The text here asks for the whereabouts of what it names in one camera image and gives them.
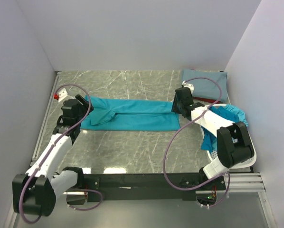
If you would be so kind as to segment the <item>teal t shirt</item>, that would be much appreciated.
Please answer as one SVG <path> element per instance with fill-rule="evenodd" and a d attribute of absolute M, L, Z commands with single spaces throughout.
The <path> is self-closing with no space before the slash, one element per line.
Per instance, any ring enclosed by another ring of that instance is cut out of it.
<path fill-rule="evenodd" d="M 180 129 L 172 102 L 91 97 L 94 110 L 81 129 L 92 131 L 170 132 Z"/>

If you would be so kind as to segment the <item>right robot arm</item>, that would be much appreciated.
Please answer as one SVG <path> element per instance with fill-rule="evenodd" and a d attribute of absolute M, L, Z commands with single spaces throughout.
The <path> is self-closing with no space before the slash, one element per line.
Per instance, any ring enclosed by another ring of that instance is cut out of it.
<path fill-rule="evenodd" d="M 199 170 L 201 188 L 210 189 L 215 184 L 214 177 L 255 158 L 256 152 L 246 124 L 223 118 L 210 110 L 209 106 L 194 103 L 188 87 L 175 90 L 172 111 L 194 121 L 216 137 L 217 156 Z"/>

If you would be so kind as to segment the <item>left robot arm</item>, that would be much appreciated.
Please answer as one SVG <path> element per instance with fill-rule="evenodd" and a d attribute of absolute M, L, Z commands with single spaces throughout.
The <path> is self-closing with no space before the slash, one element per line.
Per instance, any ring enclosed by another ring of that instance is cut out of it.
<path fill-rule="evenodd" d="M 84 187 L 81 168 L 66 167 L 56 177 L 54 173 L 79 136 L 81 122 L 93 109 L 90 98 L 81 95 L 63 102 L 47 147 L 24 174 L 17 174 L 12 181 L 14 212 L 49 216 L 60 195 L 70 188 L 79 191 Z"/>

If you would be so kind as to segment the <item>folded red t shirt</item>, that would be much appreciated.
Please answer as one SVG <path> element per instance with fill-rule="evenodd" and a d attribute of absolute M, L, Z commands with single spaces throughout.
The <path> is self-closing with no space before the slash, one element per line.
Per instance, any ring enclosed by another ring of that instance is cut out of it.
<path fill-rule="evenodd" d="M 193 97 L 195 100 L 198 101 L 203 101 L 203 102 L 207 102 L 207 103 L 213 103 L 216 100 L 215 99 L 208 99 L 208 98 L 201 98 L 201 97 Z"/>

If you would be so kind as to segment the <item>folded light blue t shirt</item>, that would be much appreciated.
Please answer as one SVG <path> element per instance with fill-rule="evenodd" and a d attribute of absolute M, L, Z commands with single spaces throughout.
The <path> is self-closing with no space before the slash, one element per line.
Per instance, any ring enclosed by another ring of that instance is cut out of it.
<path fill-rule="evenodd" d="M 216 81 L 222 91 L 220 101 L 224 103 L 227 102 L 227 72 L 203 72 L 192 69 L 184 69 L 181 71 L 181 83 L 183 81 L 197 77 L 206 77 Z M 217 100 L 219 98 L 219 88 L 210 80 L 194 79 L 190 80 L 188 83 L 194 86 L 192 95 L 195 98 L 204 98 L 211 100 Z"/>

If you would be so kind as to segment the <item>white perforated laundry basket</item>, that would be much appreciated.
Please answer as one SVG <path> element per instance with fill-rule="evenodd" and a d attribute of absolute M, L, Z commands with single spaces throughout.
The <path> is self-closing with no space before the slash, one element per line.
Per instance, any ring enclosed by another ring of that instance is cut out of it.
<path fill-rule="evenodd" d="M 201 149 L 209 152 L 227 168 L 240 169 L 253 165 L 256 153 L 248 132 L 244 111 L 230 104 L 209 108 L 201 118 L 204 133 Z"/>

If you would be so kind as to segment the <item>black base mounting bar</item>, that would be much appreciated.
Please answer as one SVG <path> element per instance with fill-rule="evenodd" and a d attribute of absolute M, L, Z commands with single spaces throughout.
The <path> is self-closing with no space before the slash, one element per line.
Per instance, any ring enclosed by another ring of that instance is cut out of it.
<path fill-rule="evenodd" d="M 201 183 L 198 173 L 168 173 L 170 181 L 180 188 Z M 163 173 L 147 174 L 84 174 L 85 189 L 96 190 L 104 200 L 169 200 L 196 201 L 196 191 L 226 190 L 223 177 L 196 190 L 181 191 L 165 180 Z"/>

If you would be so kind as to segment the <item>aluminium frame rail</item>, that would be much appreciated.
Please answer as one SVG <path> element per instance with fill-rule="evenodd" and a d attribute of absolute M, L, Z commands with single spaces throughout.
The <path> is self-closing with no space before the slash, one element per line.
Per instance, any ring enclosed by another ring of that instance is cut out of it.
<path fill-rule="evenodd" d="M 10 143 L 4 171 L 12 179 L 24 173 L 37 157 L 59 74 L 59 70 L 48 77 L 33 74 L 16 86 L 10 96 L 17 99 L 11 102 L 10 113 L 14 116 L 9 118 L 15 124 L 15 132 L 11 132 L 12 127 L 8 129 L 3 145 Z"/>

